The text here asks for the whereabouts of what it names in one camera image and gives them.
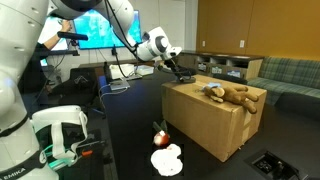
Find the small toy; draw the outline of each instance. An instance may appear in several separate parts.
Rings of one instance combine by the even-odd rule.
[[[248,92],[248,87],[209,87],[205,86],[203,92],[210,99],[217,102],[228,101],[233,104],[241,105],[245,107],[251,114],[257,113],[257,109],[253,102],[257,102],[259,97]]]

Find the stuffed animal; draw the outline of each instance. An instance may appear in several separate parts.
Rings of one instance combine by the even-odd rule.
[[[209,87],[206,86],[203,89],[206,96],[214,101],[222,103],[223,101],[228,101],[233,104],[238,104],[245,107],[251,114],[257,113],[256,107],[252,102],[257,102],[259,97],[248,92],[248,87]]]

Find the table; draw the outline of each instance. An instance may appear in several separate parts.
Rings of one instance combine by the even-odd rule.
[[[162,121],[161,84],[175,76],[155,71],[143,79],[129,81],[131,88],[117,95],[105,95],[107,121],[120,180],[150,179],[265,179],[246,160],[267,149],[312,177],[320,177],[320,121],[278,111],[265,105],[259,131],[228,161],[222,163],[176,128],[168,125],[171,143],[182,149],[183,170],[162,177],[150,157],[153,121]],[[100,77],[100,86],[106,84]],[[109,92],[103,88],[102,93]]]

